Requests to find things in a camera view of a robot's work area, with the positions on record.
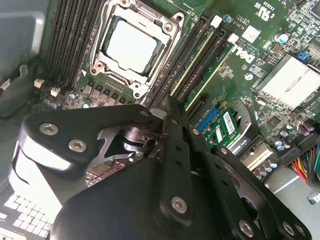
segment silver screw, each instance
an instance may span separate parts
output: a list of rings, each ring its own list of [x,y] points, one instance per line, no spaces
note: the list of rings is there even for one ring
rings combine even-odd
[[[225,154],[225,155],[227,155],[227,154],[228,154],[228,151],[227,151],[227,150],[225,150],[223,147],[220,147],[220,151],[221,151],[223,154]]]
[[[135,152],[135,158],[136,159],[142,159],[143,158],[143,156],[144,156],[144,153],[143,152],[141,152],[141,151],[136,151]]]
[[[164,30],[167,32],[167,33],[169,33],[169,32],[171,32],[172,31],[172,24],[171,23],[169,23],[169,22],[167,22],[165,25],[164,25]]]
[[[187,212],[187,204],[185,200],[183,200],[179,196],[174,196],[171,200],[172,207],[180,214],[185,214]]]
[[[288,234],[290,234],[291,236],[294,236],[294,235],[295,235],[294,229],[293,229],[287,222],[284,221],[284,222],[282,223],[282,225],[283,225],[284,230],[286,230],[286,232],[287,232]]]
[[[302,227],[300,227],[298,224],[295,224],[294,226],[298,230],[298,232],[301,233],[302,236],[306,236],[306,233]]]
[[[149,117],[149,114],[147,112],[145,112],[145,111],[141,111],[140,113],[145,117]]]
[[[247,235],[249,238],[252,238],[254,236],[254,230],[252,229],[252,227],[249,225],[249,223],[247,223],[247,221],[245,220],[240,220],[239,221],[239,227],[241,229],[241,231]]]
[[[247,80],[247,81],[250,81],[250,80],[254,79],[254,75],[252,73],[247,73],[244,76],[244,79]]]
[[[74,139],[69,142],[69,149],[76,153],[83,153],[87,149],[87,145],[79,139]]]
[[[173,122],[175,125],[178,124],[178,122],[177,122],[176,120],[174,120],[173,118],[171,118],[170,120],[171,120],[171,122]]]
[[[39,129],[41,133],[48,136],[56,135],[59,132],[58,127],[52,123],[43,123]]]
[[[195,129],[195,128],[192,129],[192,132],[193,132],[195,135],[199,135],[199,134],[200,134],[200,132],[199,132],[197,129]]]

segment black ram slot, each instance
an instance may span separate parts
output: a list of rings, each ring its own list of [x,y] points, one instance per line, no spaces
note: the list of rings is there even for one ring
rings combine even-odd
[[[90,39],[90,35],[93,31],[94,25],[97,22],[98,16],[100,15],[103,3],[104,3],[103,0],[98,0],[95,4],[94,8],[92,9],[92,11],[89,12],[89,16],[91,16],[91,18],[90,18],[89,23],[87,24],[86,32],[82,38],[82,47],[79,50],[79,56],[77,57],[76,65],[75,65],[75,68],[74,68],[73,73],[71,75],[71,81],[69,82],[69,85],[68,85],[69,88],[72,88],[75,84],[78,73],[80,71],[80,67],[81,67],[81,65],[84,61],[84,58],[85,58],[85,51],[86,51],[86,47],[87,47],[87,44]]]
[[[69,77],[70,77],[70,72],[71,70],[75,67],[73,64],[73,60],[76,56],[77,53],[77,42],[81,38],[81,35],[83,34],[83,26],[84,26],[84,21],[87,17],[87,13],[90,7],[91,1],[82,1],[82,5],[80,8],[80,14],[78,15],[78,21],[75,26],[75,34],[74,37],[72,37],[72,42],[69,45],[69,49],[67,51],[66,55],[66,64],[63,66],[63,69],[61,71],[61,76],[64,79],[63,87],[66,87],[69,84]]]
[[[205,107],[206,100],[198,98],[195,103],[186,111],[186,117],[188,118],[189,123],[191,123],[198,113]]]
[[[217,57],[224,49],[224,45],[229,34],[221,30],[218,35],[213,35],[212,40],[202,50],[197,61],[192,65],[188,74],[174,93],[179,101],[184,102],[192,89],[194,89],[201,81],[204,72],[208,69],[214,57]]]
[[[48,61],[47,61],[47,71],[48,73],[51,73],[51,67],[54,61],[54,56],[57,54],[57,51],[59,50],[57,48],[57,44],[59,41],[59,36],[60,36],[60,31],[62,30],[62,24],[65,12],[68,10],[67,5],[68,5],[69,0],[60,0],[58,4],[58,10],[57,14],[55,16],[55,23],[54,23],[54,30],[51,38],[51,43],[50,43],[50,50],[49,50],[49,55],[48,55]]]
[[[52,76],[55,80],[59,79],[59,74],[60,74],[60,68],[62,65],[62,60],[66,54],[66,48],[67,48],[67,41],[69,38],[69,35],[72,32],[71,26],[74,21],[74,15],[75,11],[77,10],[78,6],[77,3],[78,1],[72,1],[70,6],[68,7],[67,13],[66,13],[66,18],[67,21],[64,25],[62,25],[63,30],[61,31],[61,36],[59,36],[60,41],[58,43],[57,49],[59,49],[56,59],[57,61],[54,62],[54,65],[52,66],[52,72],[54,73],[54,76]]]
[[[192,27],[191,32],[186,37],[183,45],[176,53],[172,62],[167,62],[161,74],[155,81],[149,95],[147,96],[144,106],[147,108],[156,108],[163,99],[168,95],[172,85],[176,81],[176,77],[184,69],[184,66],[194,52],[195,48],[204,41],[207,29],[210,26],[212,13],[205,9],[202,11],[197,22]]]

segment heatsink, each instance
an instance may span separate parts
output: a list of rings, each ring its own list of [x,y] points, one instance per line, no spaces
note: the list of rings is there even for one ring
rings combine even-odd
[[[287,54],[258,89],[293,111],[319,86],[320,75],[317,70]]]

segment motherboard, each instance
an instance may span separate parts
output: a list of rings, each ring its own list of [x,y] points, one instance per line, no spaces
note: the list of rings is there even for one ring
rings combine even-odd
[[[259,179],[317,144],[319,0],[51,0],[48,16],[32,112],[171,95]]]

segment green expansion card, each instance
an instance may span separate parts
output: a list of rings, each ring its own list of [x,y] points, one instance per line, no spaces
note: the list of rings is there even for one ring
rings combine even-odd
[[[228,147],[240,136],[230,108],[222,103],[218,111],[211,123],[202,131],[205,141],[211,148],[217,144]]]

